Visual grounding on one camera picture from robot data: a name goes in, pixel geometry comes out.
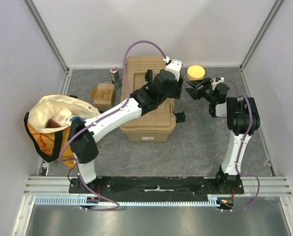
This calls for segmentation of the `brown cardboard box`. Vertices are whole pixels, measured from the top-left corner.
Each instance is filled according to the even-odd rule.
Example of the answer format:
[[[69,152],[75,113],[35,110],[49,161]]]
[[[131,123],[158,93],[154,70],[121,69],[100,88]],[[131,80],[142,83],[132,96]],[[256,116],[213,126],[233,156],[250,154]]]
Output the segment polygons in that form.
[[[116,87],[114,84],[98,84],[93,87],[91,97],[96,108],[110,109],[115,103]]]

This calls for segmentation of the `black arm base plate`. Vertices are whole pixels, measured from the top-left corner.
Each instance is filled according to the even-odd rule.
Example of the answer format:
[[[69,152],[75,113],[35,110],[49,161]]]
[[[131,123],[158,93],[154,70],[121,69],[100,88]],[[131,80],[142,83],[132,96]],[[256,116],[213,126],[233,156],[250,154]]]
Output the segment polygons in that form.
[[[195,192],[199,194],[244,194],[243,183],[217,183],[205,177],[97,177],[87,186],[100,193],[116,194],[125,191],[142,193],[154,190]]]

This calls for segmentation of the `white paper roll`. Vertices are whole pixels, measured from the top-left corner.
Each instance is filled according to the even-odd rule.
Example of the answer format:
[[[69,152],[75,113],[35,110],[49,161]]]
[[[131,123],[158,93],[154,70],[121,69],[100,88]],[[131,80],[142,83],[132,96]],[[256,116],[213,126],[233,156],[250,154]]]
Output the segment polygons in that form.
[[[70,119],[73,117],[73,113],[67,109],[59,110],[52,120],[58,124],[60,127],[67,126],[71,124]]]

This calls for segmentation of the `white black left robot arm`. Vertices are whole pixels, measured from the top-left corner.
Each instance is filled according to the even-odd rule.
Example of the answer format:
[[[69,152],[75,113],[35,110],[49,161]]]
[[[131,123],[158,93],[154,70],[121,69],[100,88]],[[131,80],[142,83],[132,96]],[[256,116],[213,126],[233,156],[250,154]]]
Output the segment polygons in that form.
[[[68,144],[76,158],[82,190],[92,193],[97,187],[94,162],[98,156],[97,142],[122,124],[157,109],[167,98],[180,98],[183,80],[179,70],[162,69],[152,81],[114,108],[94,118],[72,121]]]

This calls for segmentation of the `tan plastic toolbox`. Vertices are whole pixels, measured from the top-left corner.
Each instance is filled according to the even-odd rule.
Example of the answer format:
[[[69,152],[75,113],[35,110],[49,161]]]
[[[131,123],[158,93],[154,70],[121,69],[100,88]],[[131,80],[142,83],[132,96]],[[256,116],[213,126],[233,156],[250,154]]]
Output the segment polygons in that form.
[[[124,101],[137,89],[152,81],[160,70],[165,69],[161,56],[129,56],[123,75]],[[175,100],[167,98],[157,109],[120,126],[130,142],[165,142],[175,129],[177,121],[184,121],[184,113],[175,114]]]

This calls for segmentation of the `red silver drink can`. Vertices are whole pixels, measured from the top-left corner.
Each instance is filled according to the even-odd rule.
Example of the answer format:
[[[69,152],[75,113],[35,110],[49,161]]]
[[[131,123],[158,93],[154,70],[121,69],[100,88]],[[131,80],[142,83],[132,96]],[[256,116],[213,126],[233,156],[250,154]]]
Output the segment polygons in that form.
[[[120,76],[118,68],[115,66],[111,67],[109,69],[109,73],[110,73],[111,80],[112,80],[112,83],[114,84],[114,86],[116,88],[120,88],[122,86],[122,80],[121,80],[121,76]]]

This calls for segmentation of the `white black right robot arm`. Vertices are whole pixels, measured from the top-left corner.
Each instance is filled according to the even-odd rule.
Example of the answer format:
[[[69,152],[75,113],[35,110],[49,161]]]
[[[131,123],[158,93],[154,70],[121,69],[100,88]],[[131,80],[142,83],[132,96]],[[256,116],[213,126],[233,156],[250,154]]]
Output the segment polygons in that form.
[[[191,86],[186,91],[194,100],[204,98],[209,102],[209,114],[212,117],[227,119],[229,144],[215,176],[215,190],[224,194],[230,189],[238,189],[246,146],[260,126],[255,100],[243,95],[228,96],[229,87],[223,77],[186,82]]]

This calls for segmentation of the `yellow canvas tote bag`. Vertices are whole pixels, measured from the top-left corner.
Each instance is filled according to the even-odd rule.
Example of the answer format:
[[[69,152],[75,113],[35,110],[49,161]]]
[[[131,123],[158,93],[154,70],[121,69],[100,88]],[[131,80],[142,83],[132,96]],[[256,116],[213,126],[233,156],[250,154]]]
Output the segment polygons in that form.
[[[76,97],[61,94],[52,94],[42,97],[24,117],[24,126],[27,134],[33,141],[35,150],[46,162],[60,161],[70,168],[75,167],[74,155],[67,147],[59,157],[61,150],[67,144],[70,125],[60,127],[52,118],[61,109],[73,113],[70,119],[85,120],[100,114],[97,108],[88,102]]]

